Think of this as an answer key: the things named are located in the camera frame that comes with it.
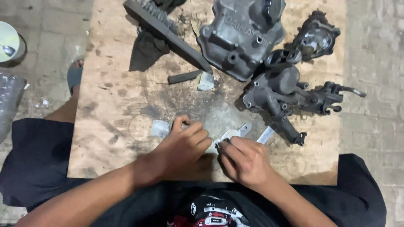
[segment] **spoon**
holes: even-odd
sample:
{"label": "spoon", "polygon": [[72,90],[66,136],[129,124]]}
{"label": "spoon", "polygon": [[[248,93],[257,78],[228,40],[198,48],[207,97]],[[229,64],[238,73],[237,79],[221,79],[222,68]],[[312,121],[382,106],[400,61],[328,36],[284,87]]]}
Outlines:
{"label": "spoon", "polygon": [[0,44],[0,46],[3,47],[4,53],[6,53],[7,56],[11,57],[15,53],[15,49],[11,46],[3,46]]}

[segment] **valve cover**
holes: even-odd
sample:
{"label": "valve cover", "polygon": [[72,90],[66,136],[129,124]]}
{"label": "valve cover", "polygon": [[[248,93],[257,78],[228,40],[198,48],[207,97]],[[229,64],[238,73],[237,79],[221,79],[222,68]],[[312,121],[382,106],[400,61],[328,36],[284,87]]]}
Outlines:
{"label": "valve cover", "polygon": [[206,60],[245,82],[285,37],[280,16],[284,0],[215,0],[215,19],[200,28]]}

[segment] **plywood workbench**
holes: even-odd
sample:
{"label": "plywood workbench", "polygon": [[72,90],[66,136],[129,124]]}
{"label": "plywood workbench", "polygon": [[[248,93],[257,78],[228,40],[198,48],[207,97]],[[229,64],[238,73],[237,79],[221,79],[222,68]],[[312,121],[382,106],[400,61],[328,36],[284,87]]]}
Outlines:
{"label": "plywood workbench", "polygon": [[[327,13],[331,24],[341,29],[334,54],[299,64],[301,81],[310,89],[325,81],[343,82],[345,42],[345,2],[340,0],[287,0],[282,15],[285,42],[297,34],[297,28],[317,8]],[[251,121],[253,128],[246,136],[257,140],[268,124],[268,116],[240,110],[239,97],[246,83],[240,83],[217,70],[215,88],[196,91],[194,82],[169,86],[167,76],[190,72],[195,67],[174,53],[162,56],[142,73],[128,72],[136,26],[126,15],[123,0],[95,0],[90,43],[82,76],[80,99],[74,129],[68,177],[95,178],[126,165],[139,154],[153,150],[160,138],[150,137],[153,120],[172,121],[176,115],[188,114],[200,120],[214,139],[226,130],[238,129]],[[190,21],[210,23],[214,16],[212,1],[187,0],[170,18],[179,22],[181,37],[199,50]],[[287,145],[278,134],[268,141],[272,166],[290,183],[335,185],[339,154],[340,118],[311,114],[290,118],[298,131],[307,131],[306,144]],[[217,161],[212,170],[193,179],[207,178],[229,181]]]}

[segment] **gray sandal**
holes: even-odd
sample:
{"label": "gray sandal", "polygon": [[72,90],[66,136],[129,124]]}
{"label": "gray sandal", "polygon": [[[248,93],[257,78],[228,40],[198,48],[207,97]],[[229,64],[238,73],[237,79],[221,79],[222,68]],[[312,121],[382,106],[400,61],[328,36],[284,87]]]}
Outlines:
{"label": "gray sandal", "polygon": [[67,84],[69,86],[69,91],[70,94],[73,93],[73,87],[76,85],[79,85],[81,83],[81,75],[83,74],[83,64],[81,64],[79,67],[75,68],[74,64],[77,61],[83,61],[84,59],[79,59],[79,60],[75,60],[70,66],[69,69],[67,71]]}

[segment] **foot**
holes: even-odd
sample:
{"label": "foot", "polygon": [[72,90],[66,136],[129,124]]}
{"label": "foot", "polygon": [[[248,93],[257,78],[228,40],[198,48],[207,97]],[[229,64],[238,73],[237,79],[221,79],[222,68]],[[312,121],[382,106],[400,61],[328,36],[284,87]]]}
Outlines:
{"label": "foot", "polygon": [[74,61],[67,71],[67,84],[69,85],[69,91],[72,96],[77,96],[80,91],[81,76],[83,73],[84,60]]}

